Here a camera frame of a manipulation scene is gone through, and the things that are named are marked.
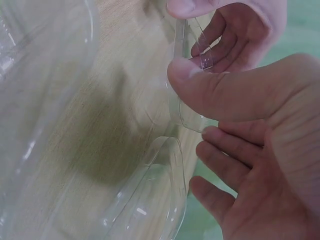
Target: wooden table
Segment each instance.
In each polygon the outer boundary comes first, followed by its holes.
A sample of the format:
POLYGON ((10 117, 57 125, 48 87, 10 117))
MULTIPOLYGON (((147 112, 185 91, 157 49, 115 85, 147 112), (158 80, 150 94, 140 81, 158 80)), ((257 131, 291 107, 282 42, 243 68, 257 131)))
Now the wooden table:
POLYGON ((61 117, 23 192, 10 239, 87 240, 91 224, 159 136, 181 141, 185 181, 193 175, 201 136, 170 124, 167 98, 150 84, 159 80, 174 40, 175 21, 168 20, 165 2, 96 4, 100 48, 90 78, 61 117))

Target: person's right hand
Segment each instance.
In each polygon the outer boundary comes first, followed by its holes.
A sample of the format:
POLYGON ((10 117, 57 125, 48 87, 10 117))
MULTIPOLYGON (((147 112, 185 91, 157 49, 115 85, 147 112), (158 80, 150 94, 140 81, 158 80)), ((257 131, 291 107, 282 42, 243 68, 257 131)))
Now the person's right hand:
POLYGON ((320 239, 320 61, 295 54, 214 74, 178 58, 168 79, 189 107, 222 122, 197 154, 238 195, 201 177, 190 187, 225 239, 320 239))

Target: fingernail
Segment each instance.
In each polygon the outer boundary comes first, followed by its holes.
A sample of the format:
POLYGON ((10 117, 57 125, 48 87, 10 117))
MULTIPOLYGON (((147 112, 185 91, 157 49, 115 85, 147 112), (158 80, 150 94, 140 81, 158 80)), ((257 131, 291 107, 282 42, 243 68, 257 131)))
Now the fingernail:
POLYGON ((195 9, 192 0, 167 0, 166 8, 175 15, 188 14, 195 9))
POLYGON ((175 77, 181 81, 188 80, 195 74, 202 72, 201 68, 198 67, 195 63, 183 57, 174 59, 171 62, 170 66, 175 77))

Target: plastic blister pack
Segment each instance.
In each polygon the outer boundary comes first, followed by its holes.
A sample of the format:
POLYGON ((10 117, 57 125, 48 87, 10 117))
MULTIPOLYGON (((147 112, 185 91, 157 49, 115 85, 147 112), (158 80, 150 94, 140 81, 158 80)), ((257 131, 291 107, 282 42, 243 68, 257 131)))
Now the plastic blister pack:
MULTIPOLYGON (((166 97, 167 112, 172 123, 201 133, 205 127, 213 123, 212 120, 188 107, 178 97, 168 81, 167 68, 172 59, 176 57, 193 61, 203 71, 210 71, 213 67, 211 46, 196 18, 176 21, 174 42, 169 46, 163 59, 163 65, 160 67, 156 93, 166 97)), ((152 109, 147 108, 146 112, 147 114, 152 113, 152 109)), ((161 124, 158 117, 151 116, 151 114, 148 116, 154 124, 161 124)))
POLYGON ((174 240, 186 211, 180 142, 159 137, 94 225, 90 240, 174 240))
POLYGON ((0 239, 98 49, 91 0, 0 2, 0 239))
MULTIPOLYGON (((173 58, 175 57, 190 59, 204 71, 212 68, 211 47, 196 18, 177 20, 173 49, 173 58)), ((209 120, 184 104, 168 80, 166 86, 171 120, 185 128, 202 132, 209 125, 209 120)))
MULTIPOLYGON (((79 189, 92 182, 83 182, 81 173, 73 172, 63 192, 49 201, 32 197, 38 209, 32 215, 42 224, 33 228, 34 218, 23 220, 28 210, 22 207, 1 240, 174 240, 187 200, 181 144, 174 137, 156 138, 138 162, 117 184, 107 190, 105 185, 88 189, 87 195, 79 189)), ((37 189, 41 183, 31 184, 33 194, 43 197, 37 189)))

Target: finger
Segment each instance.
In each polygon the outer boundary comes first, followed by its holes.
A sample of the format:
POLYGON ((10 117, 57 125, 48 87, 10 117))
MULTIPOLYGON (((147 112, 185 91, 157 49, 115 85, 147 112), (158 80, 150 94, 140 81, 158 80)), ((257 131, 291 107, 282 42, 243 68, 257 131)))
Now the finger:
POLYGON ((203 131, 202 138, 250 168, 252 168, 257 162, 257 159, 261 157, 263 150, 261 147, 230 135, 215 126, 207 127, 203 131))
MULTIPOLYGON (((230 66, 240 57, 240 53, 243 51, 243 49, 247 44, 248 44, 247 40, 238 39, 234 47, 228 53, 228 55, 213 65, 212 72, 214 73, 222 73, 224 71, 231 72, 231 70, 229 69, 230 66)), ((248 64, 246 62, 243 62, 243 67, 246 67, 247 65, 248 64)))
POLYGON ((226 27, 218 44, 214 45, 211 50, 206 51, 201 56, 192 58, 191 61, 200 67, 202 66, 203 60, 209 59, 212 60, 212 65, 215 66, 215 63, 219 62, 230 53, 236 42, 236 34, 229 27, 226 27))
POLYGON ((264 120, 246 122, 220 121, 219 128, 224 132, 242 138, 257 146, 265 145, 265 134, 268 126, 264 120))
POLYGON ((211 171, 236 192, 250 172, 247 166, 225 155, 207 141, 198 144, 196 154, 211 171))
POLYGON ((254 69, 268 50, 268 47, 261 47, 248 42, 226 70, 228 72, 240 72, 254 69))
POLYGON ((190 180, 190 188, 198 201, 212 214, 215 220, 221 225, 235 198, 200 176, 190 180))
POLYGON ((218 44, 211 48, 212 62, 218 63, 221 59, 225 58, 237 43, 237 35, 230 27, 226 27, 221 40, 218 44))
POLYGON ((174 18, 189 19, 211 13, 234 0, 167 0, 166 9, 174 18))
POLYGON ((291 76, 291 59, 281 61, 245 72, 215 74, 177 58, 167 74, 180 99, 197 113, 218 121, 244 122, 269 118, 304 84, 297 89, 293 81, 299 78, 291 76))
POLYGON ((191 55, 198 56, 206 50, 215 40, 217 40, 226 28, 226 21, 219 11, 216 11, 203 33, 198 39, 198 44, 192 46, 191 55))

